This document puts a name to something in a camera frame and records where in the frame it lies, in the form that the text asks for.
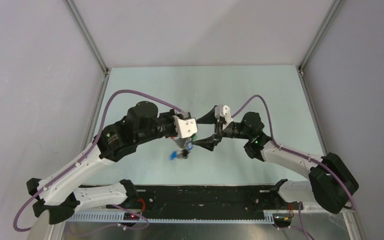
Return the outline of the steel key holder red handle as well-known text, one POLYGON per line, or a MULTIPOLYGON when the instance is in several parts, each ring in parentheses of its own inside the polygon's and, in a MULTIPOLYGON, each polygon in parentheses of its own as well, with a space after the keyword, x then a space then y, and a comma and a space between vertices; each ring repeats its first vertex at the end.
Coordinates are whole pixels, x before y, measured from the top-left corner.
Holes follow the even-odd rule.
POLYGON ((181 150, 187 150, 190 151, 193 148, 193 139, 191 137, 189 138, 180 138, 177 137, 174 139, 174 142, 181 150))

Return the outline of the black key tag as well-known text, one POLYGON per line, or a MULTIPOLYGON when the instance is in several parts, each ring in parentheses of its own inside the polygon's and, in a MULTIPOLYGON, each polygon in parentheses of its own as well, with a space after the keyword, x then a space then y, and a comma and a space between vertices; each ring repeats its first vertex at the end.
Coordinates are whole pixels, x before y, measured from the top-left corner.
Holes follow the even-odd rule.
POLYGON ((190 154, 190 151, 187 150, 187 149, 184 149, 184 150, 182 150, 182 152, 181 152, 181 158, 182 158, 182 159, 187 159, 187 158, 189 157, 189 154, 190 154))

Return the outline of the blue key tag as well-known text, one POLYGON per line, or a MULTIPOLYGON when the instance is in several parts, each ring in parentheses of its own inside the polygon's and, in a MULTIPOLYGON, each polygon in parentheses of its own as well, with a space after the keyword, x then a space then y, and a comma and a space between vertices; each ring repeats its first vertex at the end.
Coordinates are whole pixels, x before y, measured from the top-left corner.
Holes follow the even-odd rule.
POLYGON ((173 151, 173 152, 169 155, 169 160, 170 160, 170 161, 175 160, 175 159, 177 159, 179 156, 180 156, 180 153, 179 153, 178 151, 173 151))

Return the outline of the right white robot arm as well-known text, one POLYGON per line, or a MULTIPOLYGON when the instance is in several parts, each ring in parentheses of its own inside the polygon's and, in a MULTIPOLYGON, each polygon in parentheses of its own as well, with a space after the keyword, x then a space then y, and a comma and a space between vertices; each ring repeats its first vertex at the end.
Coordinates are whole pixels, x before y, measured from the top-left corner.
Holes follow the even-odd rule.
POLYGON ((214 133, 195 140, 195 146, 213 151, 223 138, 244 139, 247 142, 243 148, 250 159, 276 164, 305 177, 315 201, 332 214, 344 209, 359 189, 357 180, 339 155, 332 152, 312 155, 275 142, 264 133, 265 125, 257 112, 247 112, 240 122, 234 122, 230 108, 218 105, 196 123, 214 125, 214 133))

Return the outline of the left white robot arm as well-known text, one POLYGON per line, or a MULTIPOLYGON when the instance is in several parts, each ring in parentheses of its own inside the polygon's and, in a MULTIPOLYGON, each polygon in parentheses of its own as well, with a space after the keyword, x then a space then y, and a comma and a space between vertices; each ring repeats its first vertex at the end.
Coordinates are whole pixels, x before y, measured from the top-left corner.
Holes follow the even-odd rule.
POLYGON ((104 186, 82 187, 94 174, 136 152, 139 145, 160 138, 183 137, 184 116, 171 109, 160 113, 149 101, 131 107, 119 121, 105 126, 86 149, 63 169, 45 179, 31 178, 26 186, 35 199, 32 209, 39 218, 49 213, 51 225, 62 223, 80 210, 123 205, 133 208, 138 192, 131 180, 104 186))

